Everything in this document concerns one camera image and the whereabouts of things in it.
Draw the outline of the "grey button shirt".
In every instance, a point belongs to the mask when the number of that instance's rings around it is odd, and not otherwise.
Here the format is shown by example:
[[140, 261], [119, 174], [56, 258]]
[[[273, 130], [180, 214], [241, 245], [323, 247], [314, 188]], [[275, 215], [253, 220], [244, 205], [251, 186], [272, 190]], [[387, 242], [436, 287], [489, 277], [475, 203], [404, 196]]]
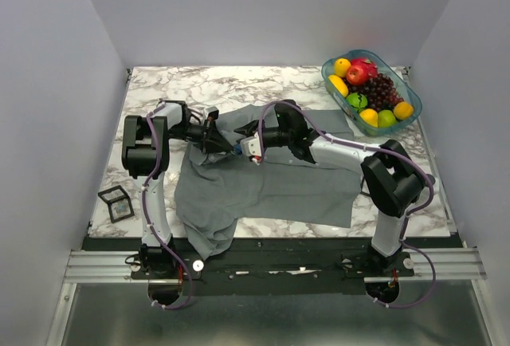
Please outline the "grey button shirt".
[[286, 147], [267, 149], [257, 166], [243, 155], [205, 155], [189, 144], [175, 189], [176, 215], [207, 259], [230, 247], [239, 218], [349, 227], [360, 181], [356, 171], [298, 160]]

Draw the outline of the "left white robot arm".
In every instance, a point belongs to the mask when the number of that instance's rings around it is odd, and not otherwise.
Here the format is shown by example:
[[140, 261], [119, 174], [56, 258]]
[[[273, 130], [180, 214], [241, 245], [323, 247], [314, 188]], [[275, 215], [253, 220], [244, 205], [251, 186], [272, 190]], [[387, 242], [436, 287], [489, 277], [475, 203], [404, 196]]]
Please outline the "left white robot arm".
[[157, 277], [167, 278], [175, 271], [191, 276], [175, 252], [167, 220], [164, 179], [170, 165], [170, 140], [196, 144], [206, 155], [229, 153], [233, 146], [218, 130], [218, 117], [215, 107], [205, 108], [202, 117], [197, 117], [184, 101], [160, 100], [146, 116], [124, 119], [121, 160], [139, 195], [144, 224], [139, 263]]

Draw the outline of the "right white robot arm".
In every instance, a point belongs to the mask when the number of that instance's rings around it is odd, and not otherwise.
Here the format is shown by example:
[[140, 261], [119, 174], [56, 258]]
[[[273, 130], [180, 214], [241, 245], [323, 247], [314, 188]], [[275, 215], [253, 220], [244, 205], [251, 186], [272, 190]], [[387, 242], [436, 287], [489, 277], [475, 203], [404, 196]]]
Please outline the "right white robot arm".
[[292, 100], [267, 104], [258, 119], [235, 132], [243, 137], [239, 142], [243, 155], [254, 163], [264, 161], [271, 147], [287, 147], [299, 160], [360, 174], [378, 209], [365, 266], [378, 276], [397, 266], [410, 216], [434, 198], [433, 179], [399, 142], [375, 145], [340, 139], [318, 129]]

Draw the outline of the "green striped melon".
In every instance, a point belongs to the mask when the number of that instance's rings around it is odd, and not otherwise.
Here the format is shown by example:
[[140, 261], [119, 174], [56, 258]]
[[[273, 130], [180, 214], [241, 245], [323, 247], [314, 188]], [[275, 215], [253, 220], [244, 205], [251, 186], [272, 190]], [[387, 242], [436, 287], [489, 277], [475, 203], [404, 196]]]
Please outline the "green striped melon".
[[366, 96], [358, 92], [350, 93], [347, 96], [346, 101], [357, 113], [360, 113], [368, 106], [368, 100]]

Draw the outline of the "orange at tub back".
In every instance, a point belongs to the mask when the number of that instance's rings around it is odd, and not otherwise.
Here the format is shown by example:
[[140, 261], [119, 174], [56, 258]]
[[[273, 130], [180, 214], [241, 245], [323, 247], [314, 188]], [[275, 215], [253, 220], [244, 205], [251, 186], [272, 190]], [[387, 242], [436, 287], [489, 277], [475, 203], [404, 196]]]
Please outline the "orange at tub back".
[[339, 57], [334, 63], [334, 74], [338, 77], [345, 78], [350, 67], [351, 62], [347, 58]]

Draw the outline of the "orange at tub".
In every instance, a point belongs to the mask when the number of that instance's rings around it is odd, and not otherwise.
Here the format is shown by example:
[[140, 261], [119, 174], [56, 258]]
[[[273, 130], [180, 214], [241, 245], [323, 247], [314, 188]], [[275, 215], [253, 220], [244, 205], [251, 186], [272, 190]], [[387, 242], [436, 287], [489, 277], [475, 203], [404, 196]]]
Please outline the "orange at tub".
[[338, 77], [345, 78], [350, 67], [351, 62], [347, 58], [339, 57], [334, 63], [334, 74]]
[[414, 107], [406, 101], [401, 101], [394, 106], [393, 113], [397, 120], [406, 120], [414, 114]]

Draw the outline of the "red apple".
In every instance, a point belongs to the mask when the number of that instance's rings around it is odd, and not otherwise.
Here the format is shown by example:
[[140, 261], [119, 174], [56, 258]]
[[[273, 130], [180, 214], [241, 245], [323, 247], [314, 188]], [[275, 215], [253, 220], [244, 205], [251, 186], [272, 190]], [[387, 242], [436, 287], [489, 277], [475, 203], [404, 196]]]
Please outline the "red apple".
[[350, 85], [362, 85], [369, 79], [369, 72], [363, 65], [352, 65], [346, 72], [346, 80]]

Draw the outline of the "clear teal fruit tub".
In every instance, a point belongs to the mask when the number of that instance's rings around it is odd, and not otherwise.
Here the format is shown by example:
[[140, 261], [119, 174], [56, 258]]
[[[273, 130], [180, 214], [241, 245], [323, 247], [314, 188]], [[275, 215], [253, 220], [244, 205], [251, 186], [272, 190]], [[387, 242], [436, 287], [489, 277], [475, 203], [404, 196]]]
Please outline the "clear teal fruit tub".
[[422, 101], [381, 57], [355, 49], [327, 60], [325, 87], [355, 126], [367, 136], [385, 136], [412, 124]]

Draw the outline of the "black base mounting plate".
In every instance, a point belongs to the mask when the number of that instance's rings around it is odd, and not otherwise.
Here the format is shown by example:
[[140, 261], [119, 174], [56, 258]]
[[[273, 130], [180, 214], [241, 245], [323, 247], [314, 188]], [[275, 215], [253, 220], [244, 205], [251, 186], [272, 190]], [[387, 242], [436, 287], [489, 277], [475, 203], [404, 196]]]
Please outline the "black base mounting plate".
[[[365, 266], [364, 259], [370, 248], [368, 238], [237, 238], [230, 248], [219, 255], [204, 259], [184, 239], [174, 241], [175, 252], [184, 259], [191, 273], [190, 277], [179, 271], [148, 273], [141, 269], [139, 250], [141, 245], [129, 239], [91, 239], [80, 251], [129, 251], [125, 263], [135, 272], [149, 277], [177, 278], [177, 284], [122, 282], [85, 284], [132, 284], [147, 289], [154, 305], [176, 305], [188, 297], [212, 296], [281, 296], [300, 294], [342, 293], [345, 295], [369, 294], [383, 302], [393, 301], [402, 284], [398, 276], [412, 276], [412, 262], [409, 250], [421, 254], [429, 262], [432, 279], [437, 283], [434, 264], [425, 253], [427, 249], [466, 248], [458, 238], [418, 238], [410, 240], [402, 248], [395, 268], [385, 273], [372, 273]], [[290, 271], [301, 266], [323, 270], [317, 278], [313, 276], [269, 275], [268, 271]], [[227, 272], [256, 272], [255, 276], [227, 279]], [[365, 277], [389, 277], [391, 281], [365, 282]]]

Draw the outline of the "pink dragon fruit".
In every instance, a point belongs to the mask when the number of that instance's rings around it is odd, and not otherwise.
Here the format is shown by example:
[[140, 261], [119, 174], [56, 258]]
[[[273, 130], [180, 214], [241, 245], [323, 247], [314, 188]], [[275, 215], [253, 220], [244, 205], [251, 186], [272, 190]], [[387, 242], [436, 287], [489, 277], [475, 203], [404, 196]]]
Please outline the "pink dragon fruit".
[[379, 74], [378, 66], [375, 64], [374, 61], [372, 61], [371, 59], [369, 59], [367, 57], [357, 57], [357, 58], [354, 58], [351, 61], [351, 64], [352, 65], [359, 65], [359, 66], [364, 67], [366, 69], [366, 71], [368, 73], [368, 76], [370, 78], [375, 78]]

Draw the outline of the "dark purple grapes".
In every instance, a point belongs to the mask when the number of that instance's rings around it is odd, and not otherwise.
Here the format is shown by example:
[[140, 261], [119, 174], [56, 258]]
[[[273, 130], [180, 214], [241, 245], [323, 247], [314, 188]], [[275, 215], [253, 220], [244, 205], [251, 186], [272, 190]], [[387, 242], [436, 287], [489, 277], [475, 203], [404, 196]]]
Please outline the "dark purple grapes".
[[387, 75], [379, 74], [362, 85], [348, 84], [347, 86], [350, 93], [358, 92], [365, 95], [368, 100], [367, 107], [374, 109], [376, 112], [392, 110], [397, 103], [404, 101], [394, 82]]

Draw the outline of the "orange at tub front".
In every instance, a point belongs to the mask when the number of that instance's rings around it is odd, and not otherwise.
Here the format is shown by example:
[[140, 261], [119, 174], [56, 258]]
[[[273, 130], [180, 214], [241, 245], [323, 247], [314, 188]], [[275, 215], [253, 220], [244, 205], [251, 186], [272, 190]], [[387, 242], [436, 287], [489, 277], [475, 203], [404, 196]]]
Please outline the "orange at tub front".
[[397, 120], [406, 120], [414, 114], [414, 107], [406, 101], [401, 101], [394, 106], [393, 113]]

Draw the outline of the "left black square frame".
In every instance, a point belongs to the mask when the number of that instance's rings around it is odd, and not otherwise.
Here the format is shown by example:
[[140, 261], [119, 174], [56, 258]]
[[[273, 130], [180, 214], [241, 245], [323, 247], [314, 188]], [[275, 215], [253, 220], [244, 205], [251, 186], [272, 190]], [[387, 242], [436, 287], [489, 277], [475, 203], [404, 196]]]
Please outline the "left black square frame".
[[117, 223], [135, 216], [131, 198], [120, 185], [100, 191], [99, 199], [107, 205], [111, 223]]

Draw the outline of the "black square frame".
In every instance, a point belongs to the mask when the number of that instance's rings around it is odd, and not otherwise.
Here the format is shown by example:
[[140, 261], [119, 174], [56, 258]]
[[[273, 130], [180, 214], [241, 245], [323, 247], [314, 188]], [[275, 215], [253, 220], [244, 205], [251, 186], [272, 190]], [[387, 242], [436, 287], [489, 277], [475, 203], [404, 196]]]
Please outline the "black square frame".
[[361, 182], [360, 182], [360, 194], [363, 195], [363, 196], [366, 196], [366, 197], [371, 197], [370, 193], [365, 191], [363, 188], [364, 188], [364, 184], [365, 184], [365, 178], [362, 178], [361, 179]]
[[107, 205], [111, 223], [117, 223], [135, 216], [131, 198], [120, 185], [100, 191], [99, 199]]

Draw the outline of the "aluminium rail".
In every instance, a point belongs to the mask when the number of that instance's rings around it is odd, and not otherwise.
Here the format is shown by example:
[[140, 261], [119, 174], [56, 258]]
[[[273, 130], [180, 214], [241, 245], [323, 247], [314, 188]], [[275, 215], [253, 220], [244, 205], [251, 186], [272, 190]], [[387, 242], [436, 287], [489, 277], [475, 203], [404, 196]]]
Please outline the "aluminium rail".
[[[429, 262], [424, 256], [413, 250], [409, 250], [414, 275], [403, 276], [403, 272], [398, 276], [398, 281], [429, 281], [432, 279], [432, 272]], [[425, 253], [432, 261], [437, 281], [463, 281], [463, 280], [485, 280], [487, 273], [478, 250], [475, 248], [449, 248], [449, 249], [427, 249]], [[122, 283], [134, 282], [143, 283], [163, 283], [177, 284], [177, 278], [169, 277], [149, 277], [145, 273], [141, 277], [135, 277], [135, 272], [125, 263], [125, 258], [130, 254], [129, 251], [73, 251], [69, 256], [68, 264], [65, 270], [65, 283]], [[287, 274], [292, 276], [313, 276], [317, 278], [323, 270], [307, 269], [301, 266], [299, 269], [290, 271], [268, 271], [257, 272], [263, 277], [278, 274]], [[227, 279], [234, 277], [252, 277], [256, 272], [234, 271], [227, 272]], [[383, 282], [391, 281], [393, 274], [389, 277], [365, 277], [365, 282]]]

